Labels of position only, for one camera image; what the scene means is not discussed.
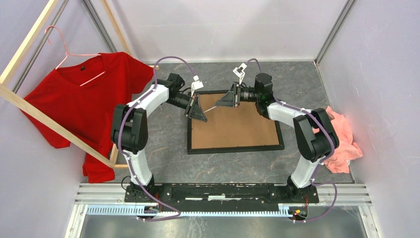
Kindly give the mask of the black picture frame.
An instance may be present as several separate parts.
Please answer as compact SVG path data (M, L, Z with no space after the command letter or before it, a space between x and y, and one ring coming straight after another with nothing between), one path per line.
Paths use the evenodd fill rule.
M204 110L214 106L225 90L200 92ZM221 154L284 150L280 124L258 114L253 102L238 108L220 107L205 113L208 121L187 121L187 153Z

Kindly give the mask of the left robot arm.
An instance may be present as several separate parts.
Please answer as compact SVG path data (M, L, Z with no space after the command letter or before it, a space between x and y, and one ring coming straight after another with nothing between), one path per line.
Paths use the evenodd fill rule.
M126 159L131 185L144 202L152 201L156 195L154 177L145 155L150 114L161 104L168 103L184 109L184 115L189 119L208 121L196 93L197 89L203 88L203 82L195 75L189 95L181 91L184 82L180 75L171 73L166 80L157 79L139 98L128 104L118 104L114 109L110 137Z

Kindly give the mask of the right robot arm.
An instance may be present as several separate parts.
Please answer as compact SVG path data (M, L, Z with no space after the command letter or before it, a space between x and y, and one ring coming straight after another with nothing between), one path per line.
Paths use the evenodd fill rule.
M280 101L273 94L272 77L267 73L257 74L253 87L234 82L215 105L236 108L241 102L254 102L261 116L294 129L300 158L294 172L288 177L286 196L292 202L301 201L313 185L318 166L332 156L339 146L338 136L326 110L306 110Z

